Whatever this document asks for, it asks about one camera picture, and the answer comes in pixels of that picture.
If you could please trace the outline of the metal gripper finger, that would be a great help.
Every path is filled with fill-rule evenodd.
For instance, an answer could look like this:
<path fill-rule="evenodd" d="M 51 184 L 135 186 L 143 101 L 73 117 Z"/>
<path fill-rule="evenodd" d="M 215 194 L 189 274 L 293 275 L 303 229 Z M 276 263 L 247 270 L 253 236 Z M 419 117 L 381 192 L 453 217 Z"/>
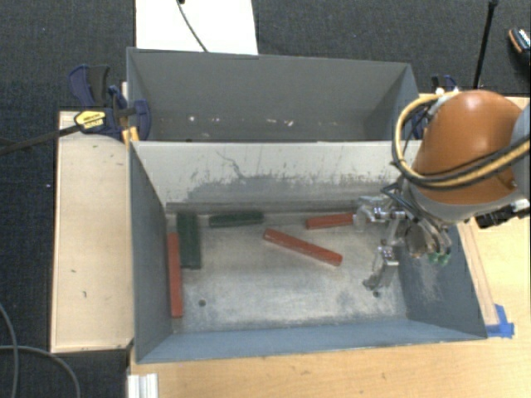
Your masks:
<path fill-rule="evenodd" d="M 399 261 L 391 246 L 379 246 L 373 261 L 373 272 L 363 281 L 363 286 L 373 293 L 387 288 L 397 272 Z"/>
<path fill-rule="evenodd" d="M 386 197 L 360 197 L 356 201 L 355 230 L 365 231 L 370 224 L 385 223 L 389 215 L 389 199 Z"/>

